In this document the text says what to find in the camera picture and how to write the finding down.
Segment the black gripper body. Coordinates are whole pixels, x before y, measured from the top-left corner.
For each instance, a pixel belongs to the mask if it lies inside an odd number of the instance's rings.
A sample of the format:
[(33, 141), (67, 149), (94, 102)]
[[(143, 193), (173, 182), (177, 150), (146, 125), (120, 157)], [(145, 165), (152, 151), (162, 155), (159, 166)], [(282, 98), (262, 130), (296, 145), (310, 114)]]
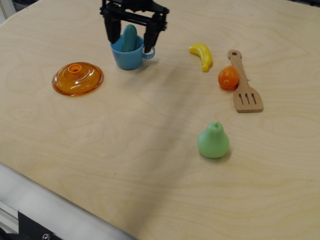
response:
[(153, 0), (103, 0), (100, 14), (146, 27), (156, 24), (158, 31), (167, 29), (169, 9)]

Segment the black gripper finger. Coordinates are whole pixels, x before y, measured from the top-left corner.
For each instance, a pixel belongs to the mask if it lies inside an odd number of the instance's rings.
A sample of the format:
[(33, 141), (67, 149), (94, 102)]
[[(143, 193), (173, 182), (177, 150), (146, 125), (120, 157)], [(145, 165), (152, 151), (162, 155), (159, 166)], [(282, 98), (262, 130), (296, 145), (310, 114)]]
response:
[(144, 53), (147, 54), (151, 51), (152, 47), (156, 45), (159, 36), (158, 26), (150, 23), (146, 26), (144, 33)]
[(104, 23), (109, 42), (116, 43), (121, 35), (121, 20), (108, 16), (104, 18)]

